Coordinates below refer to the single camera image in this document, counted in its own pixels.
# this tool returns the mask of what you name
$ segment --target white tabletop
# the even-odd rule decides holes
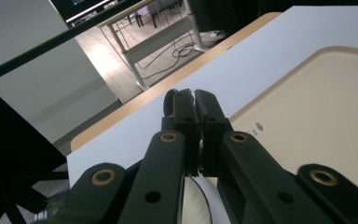
[[[212,92],[230,117],[315,51],[330,46],[358,48],[358,7],[291,7],[173,88]],[[95,164],[128,168],[139,161],[160,130],[163,98],[162,94],[70,154],[71,186]]]

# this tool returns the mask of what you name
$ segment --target wall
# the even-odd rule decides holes
[[[0,0],[0,64],[66,29],[49,0]],[[118,102],[74,39],[0,77],[0,97],[51,143]]]

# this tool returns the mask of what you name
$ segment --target screw hole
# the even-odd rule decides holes
[[[338,180],[335,176],[323,170],[311,170],[310,177],[315,182],[325,186],[334,187],[336,184],[338,184]]]
[[[280,192],[278,193],[278,198],[281,200],[281,202],[283,203],[294,203],[295,199],[292,197],[292,195],[286,193],[286,192]]]
[[[234,142],[245,143],[248,141],[248,137],[243,134],[234,133],[231,135],[231,140],[233,140]]]
[[[145,195],[145,200],[148,203],[157,203],[160,199],[161,194],[158,191],[150,191]]]
[[[173,142],[176,140],[176,134],[174,133],[164,133],[160,137],[163,142]]]
[[[91,177],[91,183],[95,186],[104,186],[116,178],[116,172],[110,169],[102,169],[100,171],[95,172]]]

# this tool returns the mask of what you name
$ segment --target monitor screen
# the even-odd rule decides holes
[[[75,22],[114,0],[50,0],[65,23]]]

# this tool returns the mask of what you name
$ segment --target gray floor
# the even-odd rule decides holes
[[[130,24],[127,19],[118,22],[114,26],[126,48],[133,47],[169,24],[180,20],[185,14],[186,10],[184,7],[163,11],[160,17],[157,17],[158,28],[154,28],[148,15],[143,15],[144,26],[141,27],[135,21],[132,21],[132,24]],[[210,33],[201,34],[201,36],[206,46],[209,46],[216,40],[216,37],[211,37]],[[76,40],[121,103],[126,104],[130,99],[142,93],[142,90],[136,84],[135,76],[126,65],[123,55],[107,27],[102,29],[98,27],[91,28],[82,35],[79,35]],[[145,83],[153,86],[172,71],[200,56],[201,53],[195,51],[193,45],[194,37],[191,34],[186,34],[138,62],[136,66]],[[63,150],[62,153],[67,155],[70,152]],[[67,170],[67,167],[64,165],[59,169],[60,171]],[[34,188],[46,196],[51,196],[68,190],[69,182],[67,180],[40,182]],[[34,222],[35,214],[21,208],[20,210],[27,223]],[[0,224],[6,223],[10,223],[10,221],[6,216],[3,216]]]

